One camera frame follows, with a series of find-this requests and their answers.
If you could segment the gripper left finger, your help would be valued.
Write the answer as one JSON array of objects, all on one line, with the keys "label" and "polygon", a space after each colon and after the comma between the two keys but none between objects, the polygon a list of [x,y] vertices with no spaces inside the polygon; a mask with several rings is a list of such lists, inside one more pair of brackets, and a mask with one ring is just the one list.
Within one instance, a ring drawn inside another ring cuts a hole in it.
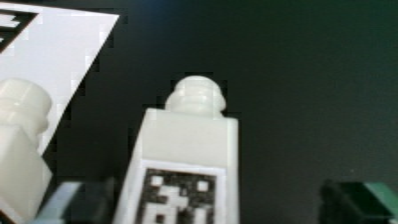
[{"label": "gripper left finger", "polygon": [[65,182],[34,224],[113,224],[114,181]]}]

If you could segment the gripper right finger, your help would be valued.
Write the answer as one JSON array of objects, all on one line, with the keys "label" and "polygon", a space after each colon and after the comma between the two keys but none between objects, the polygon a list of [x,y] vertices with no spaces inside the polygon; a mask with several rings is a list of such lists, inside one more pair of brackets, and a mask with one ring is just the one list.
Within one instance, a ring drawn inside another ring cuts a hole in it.
[{"label": "gripper right finger", "polygon": [[383,182],[328,181],[319,224],[398,224],[398,193]]}]

